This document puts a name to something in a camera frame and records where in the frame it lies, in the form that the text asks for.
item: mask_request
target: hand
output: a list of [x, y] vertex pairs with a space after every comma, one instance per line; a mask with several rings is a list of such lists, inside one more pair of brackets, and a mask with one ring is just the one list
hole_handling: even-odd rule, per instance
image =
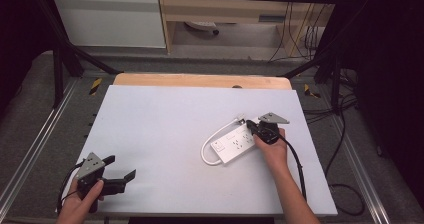
[[[286, 131], [283, 128], [279, 128], [279, 131], [285, 138]], [[289, 171], [287, 166], [287, 144], [283, 140], [278, 139], [278, 141], [272, 145], [266, 144], [257, 135], [253, 135], [253, 140], [256, 146], [261, 149], [268, 167], [272, 172]]]
[[83, 223], [90, 210], [91, 204], [99, 198], [103, 189], [103, 181], [98, 181], [88, 192], [87, 196], [81, 200], [78, 196], [76, 179], [72, 180], [71, 187], [69, 188], [68, 195], [63, 204], [62, 211], [57, 218], [56, 223]]

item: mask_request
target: person's arm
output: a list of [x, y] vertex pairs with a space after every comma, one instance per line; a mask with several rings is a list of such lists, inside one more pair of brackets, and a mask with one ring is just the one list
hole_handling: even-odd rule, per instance
[[65, 199], [62, 211], [56, 220], [57, 224], [76, 224], [84, 223], [85, 218], [90, 210], [91, 204], [99, 198], [103, 189], [103, 181], [98, 181], [88, 192], [83, 200], [78, 195], [76, 179], [72, 180], [71, 187], [68, 191], [68, 197]]
[[[280, 134], [285, 137], [284, 129]], [[279, 139], [268, 145], [253, 135], [256, 146], [262, 150], [267, 165], [274, 177], [281, 207], [287, 223], [320, 223], [297, 187], [287, 165], [287, 144]]]

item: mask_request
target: power outlet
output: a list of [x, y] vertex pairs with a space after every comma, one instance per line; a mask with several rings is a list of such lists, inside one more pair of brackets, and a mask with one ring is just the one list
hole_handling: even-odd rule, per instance
[[252, 134], [243, 124], [225, 136], [213, 141], [211, 146], [223, 163], [240, 156], [255, 145]]

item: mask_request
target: white table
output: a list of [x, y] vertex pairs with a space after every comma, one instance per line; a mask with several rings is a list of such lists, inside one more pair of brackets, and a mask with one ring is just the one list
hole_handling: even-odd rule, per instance
[[[100, 158], [115, 155], [105, 178], [122, 178], [134, 169], [137, 175], [124, 194], [100, 202], [98, 212], [281, 215], [272, 176], [257, 148], [220, 166], [208, 166], [200, 157], [203, 142], [237, 114], [251, 119], [268, 112], [290, 121], [283, 127], [303, 165], [313, 212], [336, 215], [295, 91], [117, 85], [109, 87], [78, 161], [90, 152]], [[210, 160], [217, 158], [211, 148], [206, 154]], [[299, 185], [291, 154], [289, 167]]]

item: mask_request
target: floor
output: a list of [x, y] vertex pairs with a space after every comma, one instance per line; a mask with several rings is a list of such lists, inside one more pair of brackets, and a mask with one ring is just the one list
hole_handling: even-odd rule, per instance
[[[164, 53], [163, 50], [143, 49], [125, 50], [124, 53], [119, 53], [119, 56], [111, 55], [111, 52], [105, 55], [101, 53], [103, 50], [100, 50], [95, 55], [100, 54], [99, 58], [108, 65], [133, 72], [265, 76], [283, 74], [307, 61], [307, 58], [302, 57], [269, 62], [274, 53], [276, 54], [272, 60], [287, 58], [284, 48], [277, 51], [280, 40], [274, 26], [219, 24], [218, 27], [220, 34], [215, 36], [212, 33], [193, 30], [180, 23], [176, 28], [174, 48], [170, 54]], [[299, 48], [305, 56], [308, 54], [303, 46]], [[140, 56], [144, 57], [143, 63], [139, 61]], [[79, 155], [78, 150], [84, 145], [85, 136], [89, 134], [90, 123], [95, 120], [93, 114], [98, 111], [107, 85], [113, 82], [113, 76], [105, 75], [87, 63], [83, 64], [87, 71], [82, 79], [70, 79], [75, 81], [76, 89], [69, 99], [68, 107], [54, 124], [54, 131], [47, 137], [48, 140], [37, 160], [32, 163], [32, 171], [22, 183], [19, 194], [14, 197], [15, 202], [11, 205], [6, 218], [8, 223], [18, 221], [49, 223], [54, 220], [55, 194], [61, 177], [68, 167], [75, 163]], [[19, 168], [27, 150], [31, 148], [39, 130], [51, 113], [54, 90], [51, 57], [40, 56], [33, 65], [22, 90], [12, 100], [0, 121], [0, 161], [7, 163], [0, 168], [0, 189], [3, 190], [8, 187], [9, 180]], [[312, 78], [315, 71], [315, 68], [311, 68], [291, 80], [304, 109], [327, 108], [324, 98], [304, 94], [305, 84], [308, 84], [310, 91], [315, 94], [324, 95], [322, 91], [328, 89], [327, 85], [315, 85]], [[92, 83], [99, 76], [103, 77], [103, 81], [98, 92], [95, 96], [88, 95]], [[342, 89], [342, 94], [348, 92], [348, 89]], [[328, 164], [340, 138], [336, 126], [337, 119], [333, 120], [332, 117], [309, 125], [323, 168]], [[360, 110], [351, 108], [346, 111], [346, 128], [348, 137], [360, 154], [379, 194], [390, 223], [424, 223], [422, 209], [417, 205], [393, 163], [390, 159], [378, 157]], [[348, 183], [356, 190], [360, 190], [345, 149], [337, 155], [333, 165], [328, 177], [330, 183]], [[333, 197], [336, 203], [349, 210], [360, 208], [356, 196], [350, 191], [334, 190]], [[93, 217], [91, 221], [96, 222], [97, 219]], [[328, 217], [322, 221], [375, 222], [368, 208], [360, 216], [340, 213], [337, 217]], [[122, 222], [125, 220], [119, 218], [112, 221], [112, 223]]]

